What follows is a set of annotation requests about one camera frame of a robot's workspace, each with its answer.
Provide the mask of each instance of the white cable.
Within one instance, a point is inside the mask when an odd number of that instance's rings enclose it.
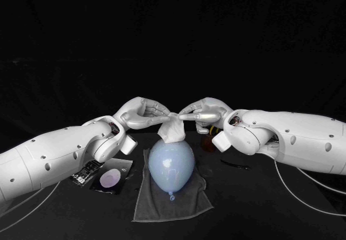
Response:
[[[276,165],[276,161],[275,161],[275,160],[274,160],[274,163],[275,163],[275,170],[276,170],[276,174],[278,174],[278,176],[279,176],[281,182],[282,182],[282,184],[284,184],[284,186],[285,186],[289,194],[297,198],[297,200],[298,200],[302,204],[305,204],[311,209],[314,209],[315,211],[318,211],[318,212],[321,212],[321,213],[324,213],[324,214],[328,214],[328,215],[346,217],[346,214],[338,214],[338,213],[331,213],[331,212],[327,212],[327,211],[321,211],[320,209],[314,208],[313,206],[310,206],[307,203],[304,203],[304,202],[298,199],[298,197],[294,195],[294,193],[291,192],[291,190],[288,189],[288,187],[287,187],[287,185],[285,185],[285,182],[284,182],[282,177],[281,177],[281,174],[279,174],[278,165]]]
[[[8,213],[11,212],[21,204],[24,204],[39,193],[40,191],[44,189],[44,187],[20,203],[17,204],[10,210],[7,210],[1,215],[0,218]]]
[[[320,184],[325,189],[328,189],[328,190],[331,190],[331,191],[334,191],[334,192],[346,195],[346,192],[344,192],[344,191],[340,191],[340,190],[333,189],[331,187],[328,187],[328,186],[325,186],[323,183],[320,183],[315,179],[313,179],[302,171],[301,171],[301,173],[302,173],[317,184]]]
[[[14,225],[34,212],[34,210],[40,207],[40,205],[43,204],[43,202],[44,202],[44,201],[47,200],[47,198],[50,197],[53,191],[56,190],[56,187],[57,187],[59,183],[60,183],[60,182],[57,182],[57,184],[56,184],[56,186],[54,186],[50,194],[49,194],[47,197],[44,198],[44,200],[41,201],[41,203],[39,204],[39,206],[21,217],[21,219],[18,219],[8,227],[5,227],[3,230],[0,230],[0,233],[1,233],[4,230],[7,230],[11,226],[14,226]]]

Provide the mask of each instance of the light blue balloon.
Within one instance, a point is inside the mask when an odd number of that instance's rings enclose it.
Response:
[[[160,139],[150,150],[148,170],[160,189],[168,193],[170,200],[174,200],[173,193],[184,186],[193,168],[194,156],[187,142],[164,143]]]

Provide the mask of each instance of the gray towel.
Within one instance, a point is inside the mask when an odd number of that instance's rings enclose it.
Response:
[[[132,222],[148,223],[190,219],[213,208],[204,194],[206,181],[194,167],[189,181],[174,192],[174,200],[170,201],[168,194],[160,189],[150,175],[148,154],[150,149],[145,149],[142,151],[142,181]]]

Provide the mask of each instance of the black backdrop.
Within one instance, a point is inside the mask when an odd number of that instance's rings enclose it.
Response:
[[[112,115],[137,96],[171,112],[213,97],[233,110],[301,112],[346,122],[344,1],[7,4],[0,151]],[[194,130],[191,122],[184,130]],[[344,186],[344,178],[324,179]]]

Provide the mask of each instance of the black tabletop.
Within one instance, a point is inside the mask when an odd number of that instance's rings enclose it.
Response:
[[[343,239],[346,222],[310,209],[287,191],[275,170],[274,160],[262,154],[248,156],[230,147],[226,152],[206,152],[202,136],[186,133],[196,166],[206,180],[206,196],[213,209],[197,217],[157,223],[131,222],[142,180],[144,157],[160,136],[155,133],[131,135],[138,145],[129,155],[115,158],[132,160],[128,179],[119,195],[89,190],[92,180],[79,188],[65,179],[36,211],[0,239],[11,240],[95,240],[116,239]],[[227,166],[246,165],[251,170]],[[313,181],[300,171],[278,163],[278,169],[294,194],[315,208],[336,212]],[[1,227],[17,221],[39,205],[54,185],[49,186],[10,214],[0,219]]]

